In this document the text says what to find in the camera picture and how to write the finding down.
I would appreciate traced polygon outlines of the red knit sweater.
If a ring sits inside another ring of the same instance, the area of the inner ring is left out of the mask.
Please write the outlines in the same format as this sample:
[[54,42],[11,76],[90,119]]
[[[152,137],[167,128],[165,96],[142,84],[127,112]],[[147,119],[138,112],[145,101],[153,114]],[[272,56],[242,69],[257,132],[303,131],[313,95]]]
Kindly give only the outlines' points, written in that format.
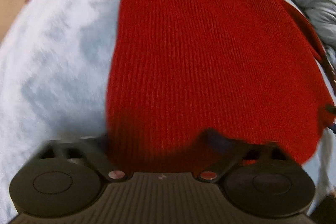
[[132,172],[197,172],[212,128],[308,161],[333,123],[325,52],[284,0],[121,0],[106,95],[107,154]]

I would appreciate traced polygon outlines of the light blue fleece blanket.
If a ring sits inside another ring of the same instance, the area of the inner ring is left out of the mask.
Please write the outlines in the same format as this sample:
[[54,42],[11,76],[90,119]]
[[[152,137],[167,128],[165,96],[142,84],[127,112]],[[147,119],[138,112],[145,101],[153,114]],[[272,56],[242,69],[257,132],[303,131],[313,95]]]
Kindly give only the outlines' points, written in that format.
[[[17,216],[9,184],[45,141],[100,137],[120,0],[29,0],[1,46],[1,223]],[[335,139],[323,132],[304,170],[313,208],[335,186]]]

